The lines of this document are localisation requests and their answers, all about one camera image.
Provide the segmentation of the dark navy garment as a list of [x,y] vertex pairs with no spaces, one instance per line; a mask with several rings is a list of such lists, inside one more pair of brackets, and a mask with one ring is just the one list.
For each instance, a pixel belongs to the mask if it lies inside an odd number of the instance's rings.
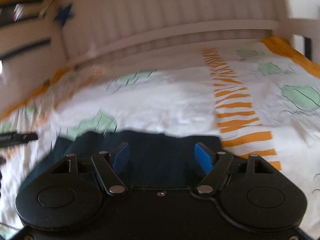
[[78,159],[90,158],[101,151],[111,153],[127,142],[130,153],[127,163],[117,176],[125,186],[146,188],[195,187],[205,176],[194,157],[194,147],[203,143],[212,152],[219,152],[221,142],[216,136],[170,137],[136,131],[95,133],[89,131],[70,140],[58,137],[55,146],[39,162],[21,184],[24,189],[65,155],[73,153]]

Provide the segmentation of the white patterned duvet cover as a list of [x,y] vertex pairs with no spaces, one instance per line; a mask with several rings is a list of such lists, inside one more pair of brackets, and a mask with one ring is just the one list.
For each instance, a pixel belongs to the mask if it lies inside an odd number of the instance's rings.
[[61,69],[1,115],[1,131],[38,140],[1,151],[1,236],[22,228],[17,191],[57,145],[88,131],[217,135],[240,157],[256,153],[306,194],[302,229],[319,237],[319,65],[278,37],[125,64]]

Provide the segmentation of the blue star decoration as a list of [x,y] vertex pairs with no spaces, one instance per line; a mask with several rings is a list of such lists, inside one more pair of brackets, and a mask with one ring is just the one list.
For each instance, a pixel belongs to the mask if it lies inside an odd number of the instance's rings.
[[63,28],[66,22],[74,17],[72,12],[73,3],[69,3],[64,7],[59,7],[57,9],[56,16],[54,17],[54,22],[57,22],[61,28]]

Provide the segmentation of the white wooden bed frame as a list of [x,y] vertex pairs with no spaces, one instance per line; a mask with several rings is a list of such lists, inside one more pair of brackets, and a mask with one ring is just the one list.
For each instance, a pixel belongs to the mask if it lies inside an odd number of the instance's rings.
[[[57,9],[73,3],[63,28]],[[304,36],[319,61],[319,0],[1,0],[1,112],[60,68],[270,34]]]

